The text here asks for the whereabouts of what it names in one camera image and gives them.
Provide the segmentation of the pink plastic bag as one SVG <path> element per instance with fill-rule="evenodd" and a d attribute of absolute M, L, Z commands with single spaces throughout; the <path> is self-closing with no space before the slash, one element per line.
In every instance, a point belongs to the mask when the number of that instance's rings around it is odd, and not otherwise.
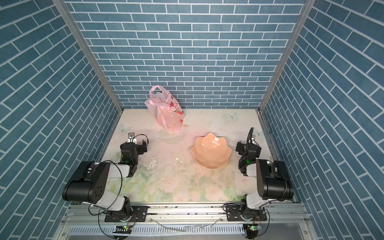
<path fill-rule="evenodd" d="M 178 132 L 184 122 L 184 112 L 177 99 L 162 86 L 153 86 L 145 102 L 158 124 L 169 132 Z"/>

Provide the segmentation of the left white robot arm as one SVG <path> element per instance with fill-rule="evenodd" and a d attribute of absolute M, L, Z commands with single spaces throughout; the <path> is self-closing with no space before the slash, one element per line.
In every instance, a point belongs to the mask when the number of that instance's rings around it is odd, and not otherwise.
<path fill-rule="evenodd" d="M 62 192 L 62 198 L 68 202 L 87 202 L 112 212 L 132 214 L 130 200 L 120 193 L 106 189 L 109 179 L 118 178 L 121 182 L 131 178 L 137 170 L 139 156 L 147 152 L 148 141 L 141 145 L 134 142 L 121 144 L 121 160 L 95 163 L 83 161 L 79 164 Z"/>

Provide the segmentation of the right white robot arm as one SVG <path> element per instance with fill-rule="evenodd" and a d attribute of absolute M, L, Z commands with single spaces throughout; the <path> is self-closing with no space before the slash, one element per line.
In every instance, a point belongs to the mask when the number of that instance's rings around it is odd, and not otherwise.
<path fill-rule="evenodd" d="M 241 156 L 239 170 L 245 177 L 256 179 L 257 190 L 242 199 L 241 210 L 261 210 L 272 202 L 292 200 L 294 188 L 283 161 L 260 159 L 261 147 L 252 139 L 245 144 L 237 142 L 236 152 Z"/>

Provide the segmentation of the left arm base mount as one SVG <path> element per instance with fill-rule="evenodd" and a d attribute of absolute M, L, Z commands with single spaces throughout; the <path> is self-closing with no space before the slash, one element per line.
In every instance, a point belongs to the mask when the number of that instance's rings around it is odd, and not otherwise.
<path fill-rule="evenodd" d="M 123 208 L 120 211 L 107 211 L 105 222 L 145 222 L 148 209 L 148 206 L 131 206 L 129 208 Z"/>

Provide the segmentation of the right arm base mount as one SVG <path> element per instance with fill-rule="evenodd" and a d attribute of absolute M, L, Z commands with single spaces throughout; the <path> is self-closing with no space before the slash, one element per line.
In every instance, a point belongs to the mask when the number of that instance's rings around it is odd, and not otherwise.
<path fill-rule="evenodd" d="M 266 221 L 266 212 L 263 210 L 251 210 L 247 207 L 241 207 L 236 204 L 226 204 L 222 206 L 223 211 L 226 213 L 227 221 Z"/>

